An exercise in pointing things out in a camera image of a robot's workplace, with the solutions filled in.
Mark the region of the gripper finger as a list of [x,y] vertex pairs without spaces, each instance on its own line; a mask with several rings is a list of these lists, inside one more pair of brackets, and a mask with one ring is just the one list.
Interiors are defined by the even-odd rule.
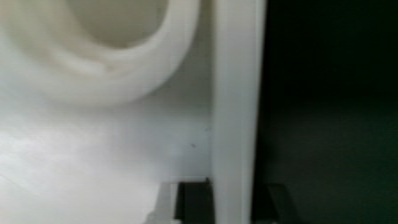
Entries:
[[253,224],[292,224],[294,207],[282,184],[260,184],[253,194]]

